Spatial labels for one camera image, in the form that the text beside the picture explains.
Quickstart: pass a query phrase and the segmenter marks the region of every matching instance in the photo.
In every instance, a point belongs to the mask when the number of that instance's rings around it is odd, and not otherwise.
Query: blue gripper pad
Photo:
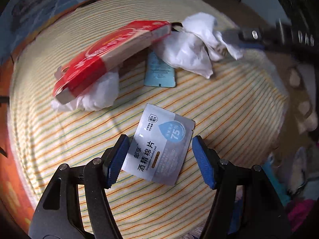
[[[198,138],[194,137],[192,141],[193,153],[196,158],[204,182],[211,188],[214,189],[216,182],[214,179],[214,168],[208,162],[205,152],[200,145]]]
[[[120,174],[127,152],[129,151],[129,147],[130,147],[130,140],[126,135],[123,141],[120,141],[119,139],[114,145],[112,150],[116,150],[116,152],[114,154],[113,159],[111,160],[111,163],[109,164],[107,168],[106,185],[108,186],[108,188],[110,188],[112,184],[116,183],[116,180]]]

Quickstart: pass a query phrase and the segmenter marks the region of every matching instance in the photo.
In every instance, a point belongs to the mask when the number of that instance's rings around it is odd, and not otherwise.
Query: blue fabric
[[[262,168],[277,192],[282,205],[285,207],[291,201],[290,197],[287,195],[285,186],[282,185],[275,177],[269,160],[264,163]]]

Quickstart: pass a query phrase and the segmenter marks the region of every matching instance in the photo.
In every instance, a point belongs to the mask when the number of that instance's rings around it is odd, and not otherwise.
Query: alcohol pad packet
[[[173,186],[184,162],[195,121],[147,104],[122,169]]]
[[[175,70],[152,51],[148,54],[145,86],[175,87]]]

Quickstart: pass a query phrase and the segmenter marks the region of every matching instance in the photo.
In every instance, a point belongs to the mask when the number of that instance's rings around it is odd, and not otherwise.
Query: bed
[[[236,27],[202,0],[97,0],[46,23],[34,40],[12,53],[10,146],[33,209],[61,163],[84,165],[120,134],[132,136],[146,103],[193,119],[193,136],[200,134],[221,158],[243,167],[262,162],[278,137],[288,94],[275,66],[255,50],[238,61],[227,57],[215,63],[209,80],[177,70],[175,88],[143,86],[147,51],[142,51],[124,63],[113,106],[98,112],[50,108],[54,72],[91,43],[132,20],[180,22],[200,11],[217,18],[218,30]],[[175,186],[121,171],[106,191],[123,238],[154,239],[179,238],[201,227],[214,193],[203,181],[191,145]],[[84,227],[91,232],[83,186],[79,199]]]

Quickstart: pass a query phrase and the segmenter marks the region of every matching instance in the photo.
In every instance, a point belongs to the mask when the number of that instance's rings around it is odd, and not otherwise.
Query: screw
[[[225,159],[220,159],[220,163],[221,163],[222,165],[227,165],[227,164],[229,163],[229,161],[228,161],[228,160],[225,160]]]
[[[100,164],[102,162],[101,158],[94,158],[93,159],[93,164]]]
[[[260,171],[261,171],[261,166],[260,166],[260,165],[257,165],[257,164],[256,164],[256,165],[254,165],[253,168],[254,168],[254,170],[257,171],[257,172],[260,172]]]
[[[254,39],[258,39],[257,31],[253,30],[252,33]]]
[[[60,169],[61,171],[63,171],[63,170],[65,170],[67,167],[68,167],[67,164],[61,164],[61,165],[59,166],[59,169]]]

